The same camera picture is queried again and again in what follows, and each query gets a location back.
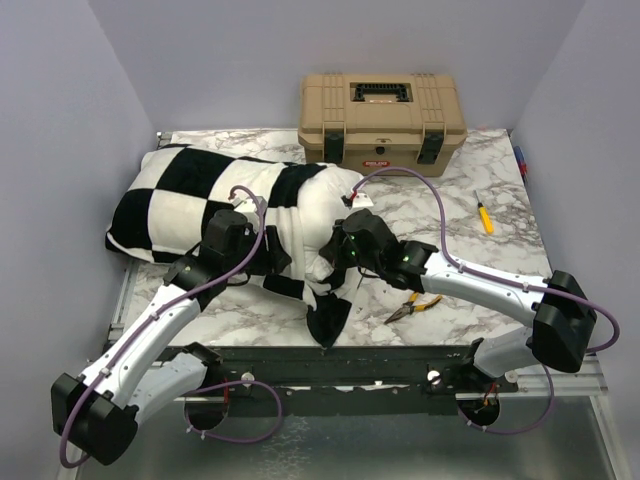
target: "toolbox latch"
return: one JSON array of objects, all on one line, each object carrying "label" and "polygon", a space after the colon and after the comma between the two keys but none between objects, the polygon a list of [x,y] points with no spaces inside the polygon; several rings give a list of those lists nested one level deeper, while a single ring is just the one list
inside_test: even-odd
[{"label": "toolbox latch", "polygon": [[358,83],[353,101],[364,102],[364,96],[367,93],[394,94],[398,102],[409,101],[409,91],[402,83]]},{"label": "toolbox latch", "polygon": [[342,163],[344,156],[344,132],[324,132],[324,161],[327,163]]},{"label": "toolbox latch", "polygon": [[422,148],[418,155],[419,165],[434,165],[444,143],[443,132],[425,132]]}]

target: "pliers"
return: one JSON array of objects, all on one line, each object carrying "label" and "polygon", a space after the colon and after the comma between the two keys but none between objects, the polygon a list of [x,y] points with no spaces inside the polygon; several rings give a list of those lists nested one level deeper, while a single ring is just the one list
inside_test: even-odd
[{"label": "pliers", "polygon": [[414,292],[410,297],[409,301],[402,304],[402,306],[394,312],[389,318],[387,318],[384,322],[385,325],[388,325],[393,322],[397,322],[403,317],[407,315],[411,315],[413,312],[424,312],[425,310],[436,305],[440,300],[442,300],[442,295],[438,295],[436,298],[431,300],[428,303],[423,305],[414,305],[415,301],[418,299],[418,292]]}]

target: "toolbox lid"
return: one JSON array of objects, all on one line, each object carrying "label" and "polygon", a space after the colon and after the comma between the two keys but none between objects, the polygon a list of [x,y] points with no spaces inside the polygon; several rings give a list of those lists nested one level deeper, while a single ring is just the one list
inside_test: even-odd
[{"label": "toolbox lid", "polygon": [[345,148],[376,143],[421,146],[425,132],[443,132],[443,147],[467,135],[448,75],[309,75],[301,84],[300,143],[322,149],[326,132],[342,132]]}]

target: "white connector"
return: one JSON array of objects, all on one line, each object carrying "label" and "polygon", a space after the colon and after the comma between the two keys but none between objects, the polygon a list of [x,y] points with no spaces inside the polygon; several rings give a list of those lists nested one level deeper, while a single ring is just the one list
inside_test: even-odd
[{"label": "white connector", "polygon": [[373,207],[373,201],[364,192],[358,192],[352,200],[351,212]]},{"label": "white connector", "polygon": [[253,225],[253,230],[258,232],[260,229],[260,212],[267,211],[267,201],[264,197],[258,197],[258,205],[256,205],[251,198],[239,198],[237,195],[231,200],[233,209],[243,214],[249,220],[249,223]]}]

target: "black metal frame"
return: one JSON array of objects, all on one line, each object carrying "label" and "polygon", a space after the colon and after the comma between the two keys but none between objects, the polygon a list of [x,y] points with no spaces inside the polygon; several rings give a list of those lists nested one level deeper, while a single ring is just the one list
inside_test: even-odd
[{"label": "black metal frame", "polygon": [[[282,401],[285,415],[455,415],[457,393],[485,391],[483,385],[470,384],[457,374],[457,370],[464,366],[470,347],[209,349],[192,344],[184,349],[169,347],[160,359],[170,360],[184,350],[196,354],[209,365],[205,384],[241,380],[243,374],[250,373],[256,380],[271,385]],[[430,381],[427,374],[433,370],[440,376]],[[496,383],[501,392],[517,391],[517,385],[508,383],[504,378]],[[228,391],[228,404],[224,402],[222,391],[203,396],[210,401],[199,400],[186,405],[194,417],[194,425],[201,423],[197,418],[209,423],[221,418],[222,412],[239,417],[275,414],[271,394],[258,386],[236,387]]]}]

